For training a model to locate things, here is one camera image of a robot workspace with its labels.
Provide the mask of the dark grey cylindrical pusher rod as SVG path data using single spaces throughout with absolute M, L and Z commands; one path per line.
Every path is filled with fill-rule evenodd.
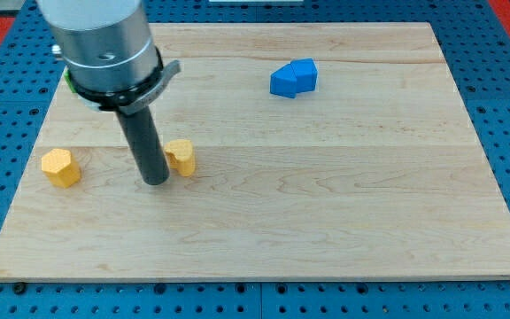
M 116 116 L 143 181 L 149 185 L 165 182 L 169 168 L 150 108 L 129 115 L 116 112 Z

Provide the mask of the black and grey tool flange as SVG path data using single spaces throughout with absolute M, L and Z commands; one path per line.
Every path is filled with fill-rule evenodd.
M 79 99 L 96 112 L 122 112 L 132 114 L 154 102 L 166 89 L 171 79 L 181 71 L 178 59 L 164 65 L 159 49 L 156 49 L 158 66 L 150 76 L 128 89 L 115 92 L 99 92 L 83 88 L 73 77 Z

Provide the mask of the green block behind arm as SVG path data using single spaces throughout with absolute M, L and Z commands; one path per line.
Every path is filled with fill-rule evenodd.
M 68 88 L 70 89 L 70 91 L 73 93 L 73 94 L 76 94 L 77 93 L 77 90 L 76 90 L 76 87 L 74 85 L 74 82 L 73 82 L 73 78 L 71 76 L 71 73 L 70 73 L 70 70 L 68 67 L 65 68 L 65 71 L 64 71 L 64 79 L 66 81 L 66 84 L 68 86 Z

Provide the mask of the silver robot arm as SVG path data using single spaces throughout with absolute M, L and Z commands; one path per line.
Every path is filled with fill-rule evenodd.
M 150 105 L 180 72 L 165 64 L 141 0 L 37 0 L 66 63 L 74 92 L 91 109 L 116 115 L 142 179 L 169 177 Z

